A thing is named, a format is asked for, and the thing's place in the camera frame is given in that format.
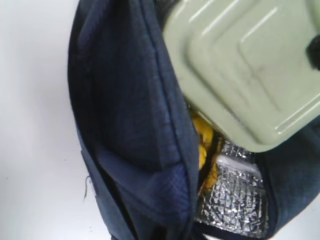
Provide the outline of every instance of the white background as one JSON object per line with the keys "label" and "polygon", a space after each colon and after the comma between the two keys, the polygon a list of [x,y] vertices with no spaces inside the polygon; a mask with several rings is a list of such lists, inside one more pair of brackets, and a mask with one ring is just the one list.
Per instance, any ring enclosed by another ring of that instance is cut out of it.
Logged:
{"label": "white background", "polygon": [[[67,52],[77,0],[0,0],[0,240],[108,240],[76,135]],[[320,197],[275,236],[320,239]]]}

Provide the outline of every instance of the silver insulation lining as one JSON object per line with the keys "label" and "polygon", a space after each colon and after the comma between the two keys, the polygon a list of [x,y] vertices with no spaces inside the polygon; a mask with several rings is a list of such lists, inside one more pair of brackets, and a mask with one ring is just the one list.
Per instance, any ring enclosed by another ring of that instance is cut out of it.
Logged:
{"label": "silver insulation lining", "polygon": [[255,155],[226,141],[217,168],[217,183],[199,198],[195,220],[235,234],[264,238],[268,202]]}

